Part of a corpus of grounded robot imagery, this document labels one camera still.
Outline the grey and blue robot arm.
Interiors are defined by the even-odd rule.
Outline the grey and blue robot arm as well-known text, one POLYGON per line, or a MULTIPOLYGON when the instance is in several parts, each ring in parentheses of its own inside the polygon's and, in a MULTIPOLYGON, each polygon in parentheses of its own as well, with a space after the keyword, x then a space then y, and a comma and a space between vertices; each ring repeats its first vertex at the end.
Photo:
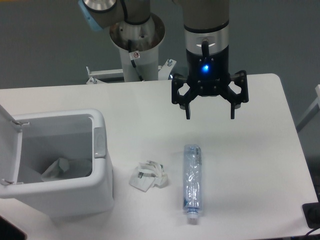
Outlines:
MULTIPOLYGON (((148 0, 80 0, 93 30, 109 29, 118 48, 126 82, 159 79, 159 46, 163 21, 148 0)), ((221 96, 234 112, 249 101, 247 73, 229 73, 229 7, 227 0, 179 0, 182 9, 188 76, 175 73, 171 101, 190 114, 196 97, 221 96)))

